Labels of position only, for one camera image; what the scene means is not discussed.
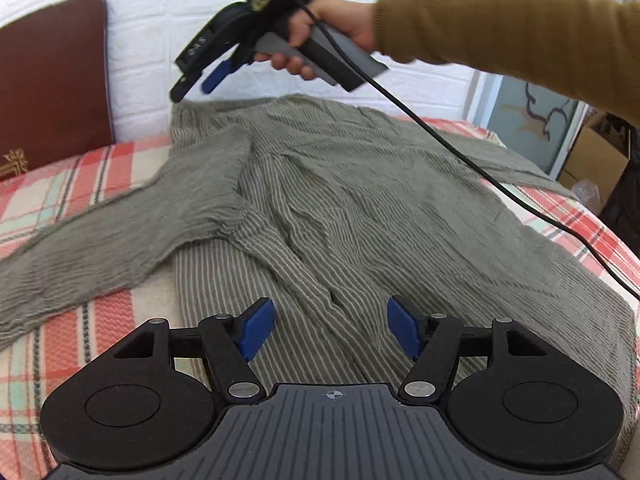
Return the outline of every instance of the hand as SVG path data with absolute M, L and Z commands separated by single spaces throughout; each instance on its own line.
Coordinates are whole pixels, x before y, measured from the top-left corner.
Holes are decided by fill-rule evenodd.
M 347 0 L 312 0 L 308 8 L 318 20 L 338 29 L 368 54 L 376 50 L 373 4 Z M 313 21 L 304 10 L 296 12 L 289 20 L 289 44 L 295 48 L 301 46 L 311 35 L 312 27 Z M 286 68 L 289 73 L 299 75 L 306 81 L 316 78 L 313 69 L 305 66 L 301 57 L 289 58 L 284 54 L 270 56 L 263 53 L 255 55 L 256 61 L 269 59 L 276 70 Z

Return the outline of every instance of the brown sweater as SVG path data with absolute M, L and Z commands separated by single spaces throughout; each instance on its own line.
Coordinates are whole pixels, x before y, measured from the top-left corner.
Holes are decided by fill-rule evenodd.
M 640 126 L 640 0 L 380 0 L 380 51 L 510 75 Z

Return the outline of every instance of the black cable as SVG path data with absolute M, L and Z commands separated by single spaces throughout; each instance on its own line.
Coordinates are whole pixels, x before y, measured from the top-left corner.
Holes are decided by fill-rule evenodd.
M 391 92 L 389 92 L 387 89 L 385 89 L 383 86 L 381 86 L 377 81 L 375 81 L 375 79 L 370 77 L 366 72 L 364 72 L 364 70 L 362 70 L 357 64 L 355 64 L 349 58 L 349 56 L 347 56 L 344 53 L 344 51 L 340 48 L 340 45 L 338 45 L 337 42 L 334 40 L 332 35 L 329 33 L 327 28 L 324 26 L 324 23 L 320 22 L 314 16 L 314 14 L 311 12 L 311 10 L 309 10 L 309 8 L 306 6 L 306 3 L 304 2 L 304 0 L 295 0 L 295 2 L 300 6 L 300 8 L 302 10 L 304 10 L 306 12 L 306 14 L 314 22 L 316 27 L 318 27 L 320 29 L 320 31 L 324 34 L 324 36 L 327 38 L 329 43 L 331 43 L 331 46 L 342 57 L 344 62 L 347 65 L 349 65 L 349 67 L 356 74 L 358 74 L 361 78 L 363 78 L 364 81 L 366 81 L 371 86 L 373 86 L 373 88 L 375 88 L 378 92 L 380 92 L 384 97 L 389 99 L 393 104 L 395 104 L 398 108 L 400 108 L 405 114 L 407 114 L 409 117 L 411 117 L 431 137 L 433 137 L 435 140 L 437 140 L 441 145 L 443 145 L 451 153 L 453 153 L 453 155 L 455 155 L 457 158 L 459 158 L 459 160 L 461 160 L 466 165 L 468 165 L 468 167 L 470 167 L 477 174 L 479 174 L 481 177 L 483 177 L 486 181 L 488 181 L 490 184 L 492 184 L 492 186 L 494 186 L 496 189 L 498 189 L 505 196 L 507 196 L 508 198 L 513 200 L 521 208 L 523 208 L 526 211 L 530 212 L 532 215 L 537 216 L 541 220 L 544 220 L 548 224 L 551 224 L 553 227 L 555 227 L 557 229 L 560 229 L 561 231 L 564 231 L 565 233 L 568 233 L 571 236 L 573 236 L 573 237 L 577 238 L 578 240 L 580 240 L 580 242 L 589 250 L 589 252 L 593 255 L 593 257 L 596 259 L 596 261 L 602 266 L 602 268 L 604 270 L 606 270 L 611 275 L 611 277 L 614 280 L 616 280 L 629 294 L 631 294 L 634 298 L 636 298 L 636 300 L 640 301 L 640 294 L 638 294 L 638 292 L 636 292 L 631 286 L 627 285 L 625 283 L 625 281 L 622 278 L 620 278 L 613 271 L 613 269 L 611 269 L 611 267 L 609 267 L 609 264 L 604 260 L 604 258 L 602 256 L 600 256 L 600 253 L 587 241 L 587 239 L 584 236 L 582 236 L 579 232 L 574 231 L 570 227 L 567 227 L 566 225 L 562 224 L 561 222 L 551 218 L 550 216 L 545 215 L 544 213 L 541 213 L 540 211 L 538 211 L 534 207 L 530 206 L 529 204 L 527 204 L 526 202 L 521 200 L 519 197 L 515 196 L 511 191 L 509 191 L 507 188 L 505 188 L 494 177 L 492 177 L 489 173 L 487 173 L 485 170 L 480 168 L 480 166 L 478 166 L 474 161 L 472 161 L 470 158 L 468 158 L 468 156 L 466 156 L 464 153 L 460 152 L 455 147 L 453 147 L 451 144 L 449 144 L 436 130 L 431 128 L 420 117 L 418 117 L 418 115 L 415 114 L 409 107 L 407 107 L 400 99 L 396 98 Z

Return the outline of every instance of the bed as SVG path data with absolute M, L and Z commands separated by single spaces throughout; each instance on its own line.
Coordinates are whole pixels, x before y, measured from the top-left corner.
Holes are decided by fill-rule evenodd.
M 441 130 L 500 144 L 492 132 L 464 121 L 429 122 Z M 150 137 L 74 156 L 2 182 L 0 258 L 44 226 L 143 185 L 167 160 L 169 148 L 168 136 Z M 640 283 L 640 261 L 580 203 L 540 190 L 513 186 L 511 190 L 581 232 L 620 275 L 631 283 Z M 524 224 L 565 247 L 617 291 L 638 318 L 638 302 L 603 271 L 579 242 L 510 200 L 501 199 Z M 0 352 L 0 473 L 7 480 L 43 478 L 55 467 L 38 423 L 44 399 L 83 365 L 151 317 L 167 318 L 174 328 L 182 326 L 168 267 L 161 267 L 134 289 L 97 298 L 49 319 Z M 177 367 L 202 378 L 197 364 L 181 361 Z M 632 450 L 623 472 L 633 469 L 634 453 Z

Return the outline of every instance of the silver screw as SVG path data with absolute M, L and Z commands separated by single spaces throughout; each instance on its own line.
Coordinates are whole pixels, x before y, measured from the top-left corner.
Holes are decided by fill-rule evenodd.
M 236 383 L 229 387 L 229 394 L 238 399 L 248 399 L 260 392 L 260 386 L 254 383 Z
M 414 381 L 404 387 L 406 393 L 412 397 L 429 397 L 436 392 L 436 387 L 425 381 Z

